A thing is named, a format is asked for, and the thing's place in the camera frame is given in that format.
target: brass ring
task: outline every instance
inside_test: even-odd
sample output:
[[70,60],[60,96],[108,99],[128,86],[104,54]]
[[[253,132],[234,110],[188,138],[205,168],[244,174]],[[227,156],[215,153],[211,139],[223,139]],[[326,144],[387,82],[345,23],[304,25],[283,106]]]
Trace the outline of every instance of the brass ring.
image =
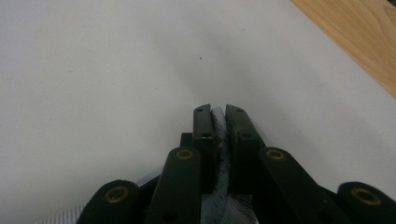
[[266,155],[267,155],[269,158],[271,158],[271,159],[273,159],[273,160],[276,160],[276,161],[280,161],[280,160],[285,159],[285,154],[283,154],[283,152],[281,152],[281,151],[279,151],[279,150],[276,150],[276,149],[269,149],[269,150],[266,152]]
[[193,157],[193,153],[189,149],[181,149],[176,153],[176,156],[181,160],[188,160]]
[[128,197],[129,190],[125,186],[116,186],[109,189],[105,194],[105,200],[108,203],[118,203]]
[[353,188],[351,191],[352,195],[362,203],[369,205],[380,205],[382,200],[373,194],[370,190],[362,188]]

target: wooden surface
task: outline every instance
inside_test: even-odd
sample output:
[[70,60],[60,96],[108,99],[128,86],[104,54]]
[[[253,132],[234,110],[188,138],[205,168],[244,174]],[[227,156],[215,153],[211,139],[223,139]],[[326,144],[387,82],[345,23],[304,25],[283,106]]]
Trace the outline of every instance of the wooden surface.
[[396,7],[386,0],[291,0],[396,98]]

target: white table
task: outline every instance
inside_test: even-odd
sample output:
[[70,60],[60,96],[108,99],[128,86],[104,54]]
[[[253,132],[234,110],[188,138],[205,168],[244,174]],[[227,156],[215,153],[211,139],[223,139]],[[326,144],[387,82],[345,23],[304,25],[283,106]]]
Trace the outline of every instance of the white table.
[[332,191],[396,199],[396,101],[290,1],[2,1],[0,223],[163,165],[192,110],[246,109]]

